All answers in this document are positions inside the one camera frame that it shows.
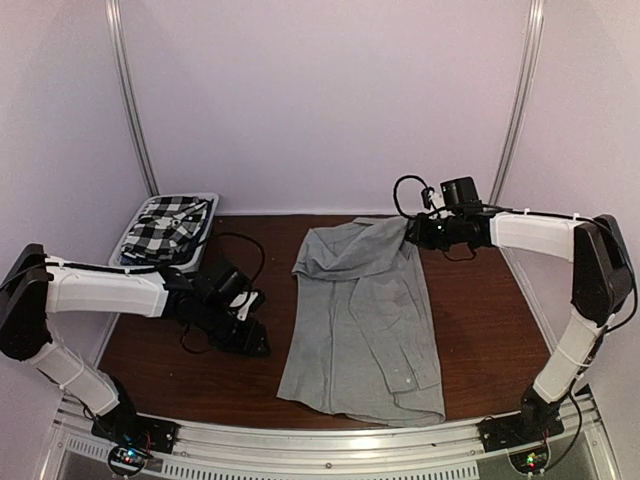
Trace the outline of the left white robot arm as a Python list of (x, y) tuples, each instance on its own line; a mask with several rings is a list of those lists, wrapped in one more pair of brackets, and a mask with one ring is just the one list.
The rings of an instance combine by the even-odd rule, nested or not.
[(125, 388), (68, 348), (48, 326), (51, 314), (104, 312), (176, 321), (205, 333), (217, 350), (266, 357), (266, 327), (254, 317), (264, 294), (224, 258), (204, 273), (170, 266), (81, 264), (47, 255), (39, 244), (21, 252), (1, 284), (1, 352), (43, 373), (81, 400), (123, 444), (144, 424)]

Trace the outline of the white plastic basket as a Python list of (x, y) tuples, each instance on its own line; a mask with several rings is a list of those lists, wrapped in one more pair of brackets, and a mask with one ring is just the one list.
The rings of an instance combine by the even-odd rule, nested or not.
[(216, 193), (158, 195), (143, 203), (111, 254), (113, 267), (198, 269), (219, 203)]

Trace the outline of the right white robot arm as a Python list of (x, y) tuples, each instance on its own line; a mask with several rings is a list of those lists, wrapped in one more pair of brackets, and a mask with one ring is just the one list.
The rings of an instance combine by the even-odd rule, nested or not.
[(407, 240), (448, 253), (464, 245), (524, 252), (563, 263), (567, 319), (552, 353), (523, 394), (512, 430), (535, 440), (551, 424), (560, 403), (590, 367), (605, 337), (622, 327), (626, 304), (639, 305), (634, 267), (616, 218), (586, 217), (489, 204), (474, 180), (461, 177), (429, 185), (420, 176), (421, 211), (408, 214)]

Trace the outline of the grey long sleeve shirt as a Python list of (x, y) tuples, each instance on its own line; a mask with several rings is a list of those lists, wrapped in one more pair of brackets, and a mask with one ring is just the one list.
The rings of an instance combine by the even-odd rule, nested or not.
[(357, 218), (307, 232), (278, 398), (392, 427), (444, 421), (430, 298), (407, 226)]

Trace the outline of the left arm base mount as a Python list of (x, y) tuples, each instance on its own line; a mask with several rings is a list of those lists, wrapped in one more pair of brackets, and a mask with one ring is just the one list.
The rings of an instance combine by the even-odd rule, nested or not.
[(117, 477), (130, 478), (149, 467), (159, 467), (159, 454), (171, 454), (177, 439), (177, 423), (138, 416), (133, 423), (109, 426), (104, 418), (92, 421), (91, 434), (109, 440), (113, 446), (106, 457), (108, 468)]

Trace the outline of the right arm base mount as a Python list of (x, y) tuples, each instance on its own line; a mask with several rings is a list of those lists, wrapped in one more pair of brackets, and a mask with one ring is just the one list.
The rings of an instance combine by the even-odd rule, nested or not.
[(506, 450), (513, 469), (529, 477), (542, 474), (551, 464), (549, 441), (564, 432), (560, 419), (553, 419), (540, 429), (531, 429), (524, 426), (519, 414), (487, 416), (477, 428), (486, 453)]

